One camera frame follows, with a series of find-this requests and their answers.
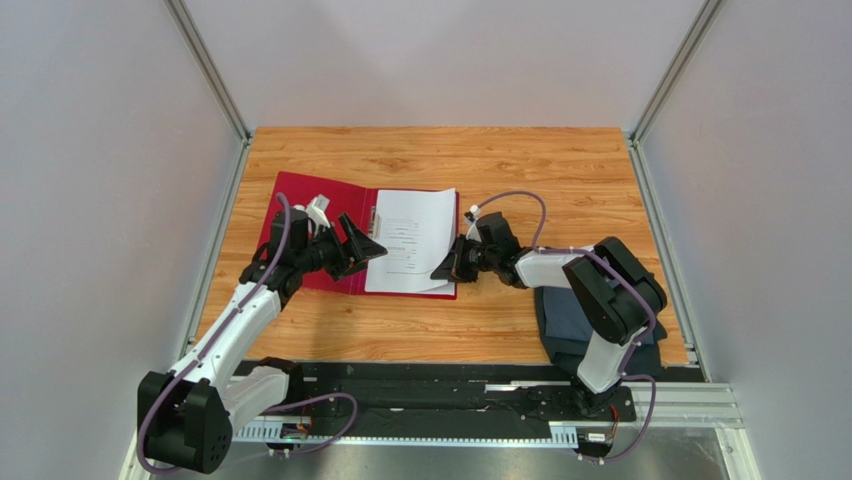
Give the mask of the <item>metal folder clip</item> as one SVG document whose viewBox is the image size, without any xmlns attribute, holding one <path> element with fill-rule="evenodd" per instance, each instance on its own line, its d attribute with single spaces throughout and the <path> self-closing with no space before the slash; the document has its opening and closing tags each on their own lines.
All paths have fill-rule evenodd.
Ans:
<svg viewBox="0 0 852 480">
<path fill-rule="evenodd" d="M 378 214 L 377 214 L 377 207 L 375 205 L 373 205 L 370 209 L 369 224 L 368 224 L 368 231 L 367 231 L 367 235 L 371 239 L 374 239 L 375 236 L 376 236 L 376 232 L 377 232 L 377 229 L 378 229 L 378 222 L 379 222 L 379 217 L 378 217 Z"/>
</svg>

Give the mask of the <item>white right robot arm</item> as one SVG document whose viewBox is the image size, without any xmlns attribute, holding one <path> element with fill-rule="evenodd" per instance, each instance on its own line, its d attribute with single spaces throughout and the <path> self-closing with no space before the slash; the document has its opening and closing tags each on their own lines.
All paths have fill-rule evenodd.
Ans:
<svg viewBox="0 0 852 480">
<path fill-rule="evenodd" d="M 587 397 L 610 393 L 621 382 L 667 306 L 659 282 L 620 239 L 585 248 L 524 247 L 499 212 L 474 219 L 430 277 L 474 283 L 484 272 L 533 291 L 550 362 L 571 374 Z"/>
</svg>

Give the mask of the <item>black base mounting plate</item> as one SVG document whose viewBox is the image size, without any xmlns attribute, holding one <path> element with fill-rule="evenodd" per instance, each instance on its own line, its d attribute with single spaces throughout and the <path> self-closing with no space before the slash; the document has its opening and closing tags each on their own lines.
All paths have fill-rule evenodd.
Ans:
<svg viewBox="0 0 852 480">
<path fill-rule="evenodd" d="M 370 440 L 545 440 L 557 422 L 605 431 L 638 417 L 631 390 L 587 397 L 550 365 L 304 362 L 276 399 L 280 414 L 318 437 Z"/>
</svg>

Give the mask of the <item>aluminium frame rail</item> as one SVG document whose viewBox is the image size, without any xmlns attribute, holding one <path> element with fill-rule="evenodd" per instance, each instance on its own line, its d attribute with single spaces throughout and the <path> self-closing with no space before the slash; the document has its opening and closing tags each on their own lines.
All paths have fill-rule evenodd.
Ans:
<svg viewBox="0 0 852 480">
<path fill-rule="evenodd" d="M 242 361 L 199 380 L 151 372 L 137 393 L 140 464 L 150 473 L 234 472 L 249 459 L 287 469 L 339 459 L 375 477 L 396 462 L 405 478 L 520 468 L 616 479 L 731 479 L 760 473 L 730 386 L 693 368 L 658 382 L 632 376 L 585 397 L 546 365 Z"/>
</svg>

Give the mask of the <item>dark blue folded cloth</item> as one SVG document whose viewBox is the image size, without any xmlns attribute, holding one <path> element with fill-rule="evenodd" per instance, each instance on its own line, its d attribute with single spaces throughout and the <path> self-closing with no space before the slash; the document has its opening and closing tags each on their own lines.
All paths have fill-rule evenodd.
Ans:
<svg viewBox="0 0 852 480">
<path fill-rule="evenodd" d="M 570 289 L 541 287 L 533 291 L 533 298 L 539 338 L 550 363 L 575 375 L 593 333 L 576 295 Z M 628 361 L 627 374 L 661 375 L 659 342 L 667 338 L 668 332 L 658 322 Z"/>
</svg>

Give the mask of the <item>left aluminium corner post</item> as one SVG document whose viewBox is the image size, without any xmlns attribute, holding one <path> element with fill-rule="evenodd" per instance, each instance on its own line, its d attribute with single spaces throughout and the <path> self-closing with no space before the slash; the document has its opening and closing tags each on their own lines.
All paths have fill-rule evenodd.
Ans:
<svg viewBox="0 0 852 480">
<path fill-rule="evenodd" d="M 247 145 L 252 139 L 252 133 L 226 86 L 187 3 L 183 0 L 165 0 L 164 4 L 235 136 L 241 144 Z"/>
</svg>

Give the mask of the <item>red plastic folder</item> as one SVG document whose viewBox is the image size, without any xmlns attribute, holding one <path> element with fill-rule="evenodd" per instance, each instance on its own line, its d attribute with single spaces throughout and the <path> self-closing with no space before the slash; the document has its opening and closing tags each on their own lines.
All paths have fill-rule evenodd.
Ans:
<svg viewBox="0 0 852 480">
<path fill-rule="evenodd" d="M 335 232 L 344 241 L 346 233 L 339 217 L 346 214 L 353 227 L 387 250 L 385 256 L 340 280 L 327 273 L 310 273 L 303 280 L 304 287 L 348 295 L 457 298 L 454 284 L 431 278 L 457 235 L 459 194 L 455 189 L 376 189 L 281 171 L 269 200 L 259 247 L 270 243 L 272 223 L 281 215 L 278 193 L 285 194 L 296 210 L 293 220 L 298 216 L 307 219 L 303 228 L 307 240 Z"/>
</svg>

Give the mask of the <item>aluminium corner post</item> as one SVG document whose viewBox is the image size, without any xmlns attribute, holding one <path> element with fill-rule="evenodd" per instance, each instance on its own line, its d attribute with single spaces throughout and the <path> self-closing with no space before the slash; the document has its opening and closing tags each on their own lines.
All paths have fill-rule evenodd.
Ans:
<svg viewBox="0 0 852 480">
<path fill-rule="evenodd" d="M 164 4 L 235 136 L 241 144 L 247 145 L 252 139 L 252 133 L 226 86 L 187 3 L 183 0 L 165 0 Z"/>
<path fill-rule="evenodd" d="M 725 4 L 725 0 L 702 2 L 695 19 L 687 30 L 636 126 L 630 133 L 629 138 L 633 145 L 641 144 L 649 135 L 657 117 L 662 112 L 678 81 Z"/>
</svg>

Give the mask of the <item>right aluminium corner post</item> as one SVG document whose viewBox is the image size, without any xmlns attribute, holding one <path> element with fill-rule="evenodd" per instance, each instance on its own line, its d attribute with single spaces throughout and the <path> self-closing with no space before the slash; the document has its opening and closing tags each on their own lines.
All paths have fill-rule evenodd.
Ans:
<svg viewBox="0 0 852 480">
<path fill-rule="evenodd" d="M 649 135 L 657 117 L 662 112 L 678 81 L 725 4 L 725 0 L 702 2 L 695 19 L 687 30 L 636 126 L 630 133 L 629 138 L 633 145 L 641 144 Z"/>
</svg>

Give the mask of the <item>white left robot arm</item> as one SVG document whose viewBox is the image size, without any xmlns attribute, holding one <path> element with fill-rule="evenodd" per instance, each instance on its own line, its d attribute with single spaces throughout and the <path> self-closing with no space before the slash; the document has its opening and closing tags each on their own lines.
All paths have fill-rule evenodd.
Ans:
<svg viewBox="0 0 852 480">
<path fill-rule="evenodd" d="M 137 393 L 136 443 L 145 470 L 210 474 L 222 465 L 234 434 L 256 417 L 314 402 L 304 392 L 301 365 L 292 361 L 268 357 L 242 380 L 232 378 L 305 276 L 324 271 L 340 280 L 386 255 L 347 214 L 338 222 L 344 238 L 309 213 L 283 207 L 210 330 L 166 372 L 145 375 Z"/>
</svg>

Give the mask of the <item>white printed paper sheet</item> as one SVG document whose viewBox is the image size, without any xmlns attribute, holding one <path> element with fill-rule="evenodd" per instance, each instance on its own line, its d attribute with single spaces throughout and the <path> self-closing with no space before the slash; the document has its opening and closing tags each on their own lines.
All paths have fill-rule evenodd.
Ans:
<svg viewBox="0 0 852 480">
<path fill-rule="evenodd" d="M 456 284 L 453 282 L 443 281 L 434 288 L 423 291 L 424 295 L 455 298 Z"/>
</svg>

